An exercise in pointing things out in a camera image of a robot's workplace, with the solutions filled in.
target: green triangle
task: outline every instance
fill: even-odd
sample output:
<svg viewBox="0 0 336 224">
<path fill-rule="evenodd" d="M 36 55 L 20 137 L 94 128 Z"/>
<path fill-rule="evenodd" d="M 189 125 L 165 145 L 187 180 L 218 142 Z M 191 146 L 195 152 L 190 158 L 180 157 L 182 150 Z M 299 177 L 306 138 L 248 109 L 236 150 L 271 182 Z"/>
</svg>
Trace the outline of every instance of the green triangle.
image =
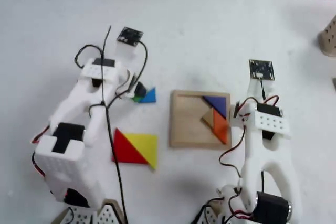
<svg viewBox="0 0 336 224">
<path fill-rule="evenodd" d="M 133 100 L 134 102 L 140 102 L 141 99 L 142 99 L 142 97 L 133 97 L 133 98 L 132 98 L 132 100 Z"/>
</svg>

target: red triangle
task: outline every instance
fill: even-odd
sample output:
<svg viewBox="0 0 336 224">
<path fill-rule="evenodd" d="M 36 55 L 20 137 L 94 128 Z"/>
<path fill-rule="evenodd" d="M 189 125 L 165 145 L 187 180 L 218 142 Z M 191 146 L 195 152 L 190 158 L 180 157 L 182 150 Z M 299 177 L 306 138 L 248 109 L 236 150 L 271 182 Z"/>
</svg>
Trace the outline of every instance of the red triangle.
<svg viewBox="0 0 336 224">
<path fill-rule="evenodd" d="M 138 150 L 134 148 L 134 146 L 118 129 L 115 129 L 114 132 L 114 150 L 116 152 L 115 154 L 118 158 L 118 162 L 148 164 Z"/>
</svg>

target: orange triangle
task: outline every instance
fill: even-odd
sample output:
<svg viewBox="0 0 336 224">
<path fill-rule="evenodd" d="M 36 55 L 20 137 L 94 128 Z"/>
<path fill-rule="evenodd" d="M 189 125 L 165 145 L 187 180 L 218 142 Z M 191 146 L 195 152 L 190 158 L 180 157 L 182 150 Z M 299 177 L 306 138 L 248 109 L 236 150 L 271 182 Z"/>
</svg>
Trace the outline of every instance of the orange triangle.
<svg viewBox="0 0 336 224">
<path fill-rule="evenodd" d="M 120 163 L 148 164 L 144 157 L 118 129 L 115 129 L 114 132 L 114 151 Z"/>
<path fill-rule="evenodd" d="M 217 110 L 214 110 L 214 129 L 213 132 L 217 136 L 217 138 L 223 143 L 227 143 L 227 130 L 228 130 L 229 124 L 225 120 L 224 117 L 222 117 L 221 114 Z"/>
</svg>

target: wooden puzzle board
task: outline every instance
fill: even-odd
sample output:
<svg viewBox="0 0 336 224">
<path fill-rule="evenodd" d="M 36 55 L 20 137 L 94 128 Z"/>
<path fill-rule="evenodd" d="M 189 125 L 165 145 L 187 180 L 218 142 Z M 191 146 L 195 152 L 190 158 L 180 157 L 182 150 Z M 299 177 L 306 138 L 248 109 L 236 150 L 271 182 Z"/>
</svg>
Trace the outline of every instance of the wooden puzzle board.
<svg viewBox="0 0 336 224">
<path fill-rule="evenodd" d="M 174 90 L 171 103 L 170 146 L 183 148 L 229 149 L 231 129 L 227 131 L 227 144 L 224 145 L 201 120 L 211 108 L 202 98 L 213 95 L 226 98 L 226 114 L 229 118 L 230 95 L 217 92 L 197 92 Z"/>
</svg>

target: small blue triangle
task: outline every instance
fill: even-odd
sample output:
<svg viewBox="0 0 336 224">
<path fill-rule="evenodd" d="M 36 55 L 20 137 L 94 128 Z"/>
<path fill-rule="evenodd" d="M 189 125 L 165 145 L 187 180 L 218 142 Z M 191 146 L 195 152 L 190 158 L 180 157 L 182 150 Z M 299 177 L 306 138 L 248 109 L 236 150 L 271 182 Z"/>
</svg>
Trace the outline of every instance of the small blue triangle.
<svg viewBox="0 0 336 224">
<path fill-rule="evenodd" d="M 203 99 L 226 119 L 226 98 L 203 96 Z"/>
<path fill-rule="evenodd" d="M 148 91 L 146 96 L 139 101 L 139 103 L 151 103 L 151 102 L 156 102 L 155 88 Z"/>
</svg>

